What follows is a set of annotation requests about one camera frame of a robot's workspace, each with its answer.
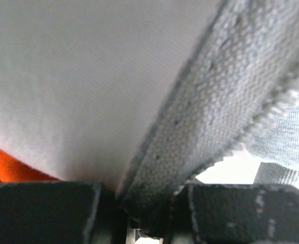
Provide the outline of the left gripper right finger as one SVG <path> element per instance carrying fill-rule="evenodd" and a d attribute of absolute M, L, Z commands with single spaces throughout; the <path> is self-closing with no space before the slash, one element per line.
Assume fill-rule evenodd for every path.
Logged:
<path fill-rule="evenodd" d="M 288 185 L 189 184 L 165 243 L 299 243 L 299 190 Z"/>

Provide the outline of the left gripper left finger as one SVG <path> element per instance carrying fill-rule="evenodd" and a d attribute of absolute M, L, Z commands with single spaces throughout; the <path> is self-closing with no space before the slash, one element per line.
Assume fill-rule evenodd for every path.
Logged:
<path fill-rule="evenodd" d="M 90 243 L 100 184 L 0 183 L 0 243 Z"/>

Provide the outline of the grey zip hoodie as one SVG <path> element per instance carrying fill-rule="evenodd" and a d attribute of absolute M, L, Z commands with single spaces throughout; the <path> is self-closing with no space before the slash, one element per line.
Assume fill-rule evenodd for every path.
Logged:
<path fill-rule="evenodd" d="M 0 1 L 0 149 L 102 181 L 151 235 L 298 78 L 299 1 Z"/>

